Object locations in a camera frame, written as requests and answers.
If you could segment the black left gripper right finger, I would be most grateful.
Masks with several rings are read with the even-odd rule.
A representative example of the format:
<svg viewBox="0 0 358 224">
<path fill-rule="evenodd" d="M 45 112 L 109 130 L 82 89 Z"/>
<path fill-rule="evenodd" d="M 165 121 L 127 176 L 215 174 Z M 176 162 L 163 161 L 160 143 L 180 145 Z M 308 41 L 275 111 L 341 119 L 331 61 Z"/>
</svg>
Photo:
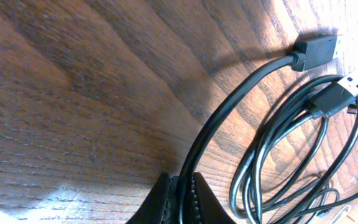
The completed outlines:
<svg viewBox="0 0 358 224">
<path fill-rule="evenodd" d="M 193 174 L 185 197 L 185 223 L 235 224 L 199 172 Z"/>
</svg>

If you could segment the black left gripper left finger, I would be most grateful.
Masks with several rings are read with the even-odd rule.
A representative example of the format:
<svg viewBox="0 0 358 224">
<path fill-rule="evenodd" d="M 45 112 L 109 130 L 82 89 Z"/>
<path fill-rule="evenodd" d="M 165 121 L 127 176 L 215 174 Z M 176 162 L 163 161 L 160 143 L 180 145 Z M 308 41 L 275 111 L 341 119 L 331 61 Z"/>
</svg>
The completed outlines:
<svg viewBox="0 0 358 224">
<path fill-rule="evenodd" d="M 174 224 L 177 208 L 175 194 L 178 176 L 163 173 L 157 179 L 138 211 L 127 224 Z"/>
</svg>

